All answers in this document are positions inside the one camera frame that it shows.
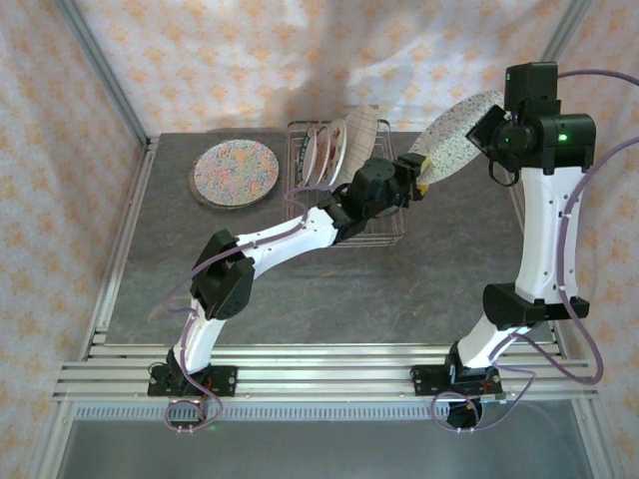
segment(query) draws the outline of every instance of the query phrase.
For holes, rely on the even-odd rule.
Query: vent grille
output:
[[[127,403],[84,403],[76,410],[79,420],[161,420],[166,406]],[[448,406],[435,408],[437,417],[448,415]],[[196,420],[195,409],[175,407],[173,421]],[[227,404],[222,419],[231,421],[363,421],[430,419],[430,411],[423,402],[414,404]]]

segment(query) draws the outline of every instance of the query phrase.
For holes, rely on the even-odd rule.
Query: gray table surface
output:
[[[396,154],[417,133],[392,134]],[[200,205],[189,189],[196,158],[231,138],[264,143],[281,162],[285,133],[236,131],[165,134],[160,138],[122,283],[109,344],[173,344],[186,318],[161,304],[191,269],[211,234],[257,232],[283,219],[283,186],[250,207]],[[218,343],[449,343],[481,317],[489,282],[513,281],[522,234],[509,192],[478,158],[431,186],[407,212],[408,231],[395,246],[330,248],[298,256],[260,277],[251,302],[225,325]],[[178,295],[186,305],[188,291]],[[547,326],[533,331],[549,339]]]

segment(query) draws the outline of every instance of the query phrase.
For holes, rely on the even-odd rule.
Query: gray floor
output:
[[[569,401],[523,403],[472,435],[432,421],[221,422],[178,436],[158,421],[84,420],[58,478],[587,479],[578,431]]]

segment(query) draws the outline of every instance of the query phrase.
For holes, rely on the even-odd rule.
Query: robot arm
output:
[[[568,319],[559,288],[579,317],[589,304],[577,295],[575,251],[579,203],[572,210],[565,246],[566,283],[557,280],[559,226],[568,198],[592,166],[595,125],[587,115],[561,115],[557,65],[531,63],[506,71],[504,109],[493,107],[466,135],[492,164],[521,179],[525,194],[523,256],[514,283],[489,284],[483,292],[484,315],[468,335],[453,344],[444,365],[444,387],[485,391],[494,368],[490,354],[513,332],[525,333],[543,321]],[[441,371],[415,369],[428,379]],[[441,380],[435,379],[436,386]]]
[[[299,217],[259,233],[238,236],[237,246],[248,246],[243,254],[245,259],[253,262],[253,279],[292,257],[313,249],[329,247],[335,243],[338,230],[333,226],[332,218],[326,211],[312,208],[309,210],[305,225],[296,233],[273,242],[252,246],[260,239],[271,238],[292,230],[301,220],[302,217]],[[196,290],[196,295],[202,296],[202,292]],[[232,303],[231,311],[226,314],[220,312],[218,316],[231,317],[237,314],[244,308],[247,301],[247,296],[238,297],[238,300]],[[194,297],[191,300],[191,307],[198,313],[187,337],[185,367],[189,373],[200,371],[209,365],[211,350],[226,322],[225,319],[207,317],[200,299]],[[180,357],[180,349],[180,343],[173,348],[176,358]]]
[[[524,225],[523,256],[519,276],[514,284],[514,293],[529,304],[535,302],[561,305],[557,282],[557,245],[559,240],[559,223],[567,198],[574,191],[584,176],[580,167],[557,169],[553,175],[544,175],[543,171],[524,168],[521,181],[525,193],[526,222]],[[579,204],[572,210],[572,216],[566,241],[566,294],[577,297],[575,280],[575,251],[577,240],[577,217]],[[501,303],[498,285],[492,285],[484,294],[484,307],[488,308],[491,317],[496,321],[503,317],[511,321],[511,311],[500,312]],[[458,344],[459,358],[465,367],[485,368],[490,366],[488,355],[512,332],[521,334],[528,332],[531,323],[514,324],[499,327],[491,322],[486,313],[474,326],[472,331],[462,338]],[[495,357],[508,347],[507,343]]]
[[[337,189],[310,209],[306,218],[236,238],[226,230],[215,233],[195,267],[231,248],[238,252],[212,263],[193,279],[191,306],[196,317],[185,342],[186,371],[201,384],[212,379],[211,350],[225,321],[246,307],[254,279],[299,254],[352,238],[370,219],[389,208],[408,208],[411,201],[421,200],[423,194],[416,179],[424,161],[425,157],[413,153],[394,162],[371,158],[356,172],[347,189]],[[167,364],[153,368],[150,395],[195,393],[180,367],[181,352],[179,341],[169,351]]]

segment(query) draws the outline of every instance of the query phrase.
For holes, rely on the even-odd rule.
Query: plate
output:
[[[213,207],[245,207],[265,197],[279,173],[276,154],[266,145],[229,140],[196,160],[190,177],[191,190],[198,201]]]
[[[348,138],[343,163],[336,183],[350,183],[357,170],[370,158],[377,138],[377,112],[369,105],[360,105],[345,118]]]
[[[333,120],[328,126],[328,132],[330,133],[328,165],[321,176],[320,183],[331,186],[337,179],[346,151],[346,122],[342,119]]]
[[[316,127],[310,127],[302,140],[300,157],[296,168],[296,185],[305,187],[309,183],[318,153],[318,135]]]
[[[316,163],[311,173],[309,185],[315,186],[320,184],[321,177],[326,171],[328,165],[328,153],[330,151],[330,133],[328,127],[321,127],[318,131],[318,154]]]
[[[440,182],[479,155],[466,134],[493,105],[503,106],[501,92],[483,92],[468,97],[446,110],[419,135],[408,151],[426,157],[421,175],[417,177],[418,185]]]

